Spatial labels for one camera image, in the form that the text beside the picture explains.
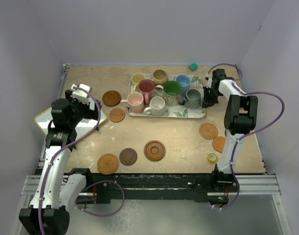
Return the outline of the light wood round coaster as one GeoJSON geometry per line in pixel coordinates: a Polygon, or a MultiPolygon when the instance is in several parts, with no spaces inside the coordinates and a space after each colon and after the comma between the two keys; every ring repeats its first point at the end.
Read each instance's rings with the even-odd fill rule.
{"type": "Polygon", "coordinates": [[[114,108],[109,113],[109,119],[112,122],[121,122],[125,118],[125,112],[121,108],[114,108]]]}

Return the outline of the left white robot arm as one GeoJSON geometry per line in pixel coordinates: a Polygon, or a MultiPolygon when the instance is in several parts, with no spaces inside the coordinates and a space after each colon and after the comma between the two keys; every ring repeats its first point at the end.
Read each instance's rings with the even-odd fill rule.
{"type": "Polygon", "coordinates": [[[64,235],[69,228],[69,211],[78,194],[93,187],[90,171],[76,170],[62,186],[64,170],[76,144],[98,130],[96,123],[77,137],[76,126],[83,119],[100,121],[100,103],[87,85],[73,85],[66,97],[51,104],[52,120],[47,127],[45,163],[36,192],[19,220],[30,235],[64,235]]]}

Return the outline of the brown ringed wooden saucer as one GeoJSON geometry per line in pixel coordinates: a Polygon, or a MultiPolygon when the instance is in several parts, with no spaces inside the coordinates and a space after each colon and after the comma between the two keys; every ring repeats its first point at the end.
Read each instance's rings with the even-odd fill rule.
{"type": "Polygon", "coordinates": [[[120,103],[121,95],[119,92],[114,90],[107,91],[103,94],[102,101],[104,105],[108,107],[114,107],[120,103]]]}

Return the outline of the large brown ringed saucer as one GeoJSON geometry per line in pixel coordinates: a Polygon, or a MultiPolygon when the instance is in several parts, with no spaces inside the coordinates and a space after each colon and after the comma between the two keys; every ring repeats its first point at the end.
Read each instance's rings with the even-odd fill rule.
{"type": "Polygon", "coordinates": [[[164,144],[158,140],[149,141],[144,147],[145,157],[151,161],[160,161],[165,153],[164,144]]]}

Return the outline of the floral serving tray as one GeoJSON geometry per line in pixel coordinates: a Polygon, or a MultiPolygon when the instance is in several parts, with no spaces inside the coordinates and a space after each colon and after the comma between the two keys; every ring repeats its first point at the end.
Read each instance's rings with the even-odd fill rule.
{"type": "MultiPolygon", "coordinates": [[[[168,75],[168,80],[175,80],[176,74],[169,74],[168,75]]],[[[191,89],[196,89],[200,92],[201,94],[201,102],[197,108],[187,108],[185,106],[181,106],[177,104],[174,107],[168,107],[166,106],[165,112],[162,116],[153,116],[151,114],[145,114],[145,113],[133,113],[129,108],[127,108],[127,113],[131,116],[134,117],[154,117],[154,118],[203,118],[206,114],[206,109],[202,108],[202,101],[203,101],[203,81],[200,77],[196,75],[188,75],[189,78],[191,79],[191,89]]],[[[128,94],[134,92],[134,85],[132,83],[132,76],[130,78],[129,82],[129,89],[128,89],[128,94]]]]}

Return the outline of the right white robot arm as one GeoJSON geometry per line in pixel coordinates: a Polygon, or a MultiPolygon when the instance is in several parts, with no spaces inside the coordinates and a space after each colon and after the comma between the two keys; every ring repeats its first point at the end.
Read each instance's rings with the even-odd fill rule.
{"type": "Polygon", "coordinates": [[[224,116],[227,136],[222,156],[217,163],[217,171],[233,174],[244,138],[256,126],[258,98],[255,95],[246,95],[232,77],[226,76],[224,69],[214,70],[212,77],[206,80],[207,85],[203,87],[203,108],[217,104],[219,96],[224,96],[228,101],[224,116]]]}

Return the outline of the dark walnut round coaster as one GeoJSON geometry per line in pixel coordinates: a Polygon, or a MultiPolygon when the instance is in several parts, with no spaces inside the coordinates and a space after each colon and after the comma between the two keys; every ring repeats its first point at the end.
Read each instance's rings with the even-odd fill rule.
{"type": "Polygon", "coordinates": [[[119,155],[119,160],[123,165],[133,165],[137,159],[137,152],[132,148],[123,149],[119,155]]]}

